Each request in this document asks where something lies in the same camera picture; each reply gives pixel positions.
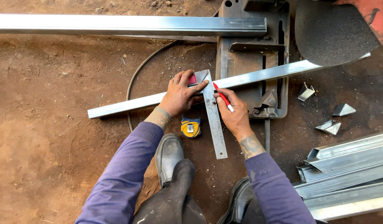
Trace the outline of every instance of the red pencil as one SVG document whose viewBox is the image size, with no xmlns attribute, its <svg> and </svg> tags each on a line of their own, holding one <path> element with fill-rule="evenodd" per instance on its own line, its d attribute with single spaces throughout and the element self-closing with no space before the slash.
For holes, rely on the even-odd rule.
<svg viewBox="0 0 383 224">
<path fill-rule="evenodd" d="M 216 90 L 219 89 L 215 83 L 212 83 L 212 84 L 214 84 L 214 87 Z M 219 93 L 220 97 L 225 101 L 227 108 L 229 108 L 229 110 L 233 113 L 234 109 L 233 109 L 232 105 L 230 105 L 229 101 L 226 99 L 226 97 L 224 97 L 224 95 L 222 93 L 220 93 L 220 92 L 218 92 L 218 93 Z"/>
</svg>

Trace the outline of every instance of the brown soil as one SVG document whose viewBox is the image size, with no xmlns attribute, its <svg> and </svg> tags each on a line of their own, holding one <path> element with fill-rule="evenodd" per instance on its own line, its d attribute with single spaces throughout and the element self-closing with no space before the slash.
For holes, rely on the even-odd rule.
<svg viewBox="0 0 383 224">
<path fill-rule="evenodd" d="M 6 0 L 0 1 L 0 13 L 96 14 L 95 9 L 103 7 L 101 14 L 106 15 L 184 16 L 187 11 L 187 16 L 210 16 L 221 1 L 174 0 L 172 7 L 159 1 L 154 8 L 150 3 Z M 0 35 L 0 224 L 64 224 L 76 219 L 130 132 L 125 116 L 89 120 L 87 109 L 124 101 L 136 68 L 168 42 L 104 35 Z M 125 64 L 120 60 L 124 54 Z M 174 46 L 141 70 L 131 98 L 164 92 L 170 76 L 181 70 L 210 69 L 214 77 L 215 61 L 215 44 Z M 318 96 L 306 102 L 296 99 L 303 80 L 319 90 Z M 340 119 L 343 125 L 338 135 L 315 130 L 341 102 L 358 112 Z M 133 125 L 151 110 L 131 113 Z M 383 130 L 381 111 L 383 49 L 358 63 L 293 77 L 288 115 L 272 122 L 272 155 L 290 180 L 297 181 L 296 166 L 312 147 Z M 194 106 L 187 116 L 203 121 L 202 135 L 182 138 L 185 156 L 197 167 L 191 194 L 208 223 L 214 223 L 227 209 L 233 185 L 246 176 L 244 159 L 229 131 L 224 133 L 229 158 L 215 159 L 204 106 Z M 180 118 L 174 118 L 166 132 L 179 134 L 179 124 Z M 252 126 L 262 140 L 262 123 Z M 152 160 L 136 207 L 158 190 Z M 333 223 L 374 222 L 383 223 L 383 212 Z"/>
</svg>

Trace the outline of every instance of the purple sleeve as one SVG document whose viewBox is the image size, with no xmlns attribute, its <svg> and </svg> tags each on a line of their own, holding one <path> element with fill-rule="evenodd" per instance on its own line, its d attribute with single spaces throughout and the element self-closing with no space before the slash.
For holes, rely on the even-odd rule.
<svg viewBox="0 0 383 224">
<path fill-rule="evenodd" d="M 308 208 L 269 153 L 245 160 L 266 223 L 315 224 Z"/>
<path fill-rule="evenodd" d="M 82 208 L 78 223 L 131 223 L 143 175 L 164 131 L 150 122 L 140 123 L 124 140 Z"/>
</svg>

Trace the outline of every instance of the black shoe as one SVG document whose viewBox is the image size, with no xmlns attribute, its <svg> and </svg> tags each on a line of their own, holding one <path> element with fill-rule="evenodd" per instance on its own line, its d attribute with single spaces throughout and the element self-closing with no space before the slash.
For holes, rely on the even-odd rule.
<svg viewBox="0 0 383 224">
<path fill-rule="evenodd" d="M 230 194 L 229 208 L 217 224 L 241 223 L 250 202 L 256 198 L 249 177 L 239 180 Z"/>
<path fill-rule="evenodd" d="M 161 188 L 172 180 L 175 165 L 184 159 L 182 142 L 177 134 L 166 134 L 159 142 L 155 153 L 155 166 Z"/>
</svg>

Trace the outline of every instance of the forearm tattoo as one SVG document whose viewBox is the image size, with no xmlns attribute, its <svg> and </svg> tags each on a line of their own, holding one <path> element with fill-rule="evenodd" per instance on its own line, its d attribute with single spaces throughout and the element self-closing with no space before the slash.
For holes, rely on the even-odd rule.
<svg viewBox="0 0 383 224">
<path fill-rule="evenodd" d="M 172 116 L 168 114 L 168 112 L 157 106 L 144 121 L 156 124 L 165 131 L 165 128 L 171 119 Z"/>
<path fill-rule="evenodd" d="M 248 135 L 239 141 L 245 159 L 264 153 L 263 146 L 259 143 L 255 134 Z"/>
</svg>

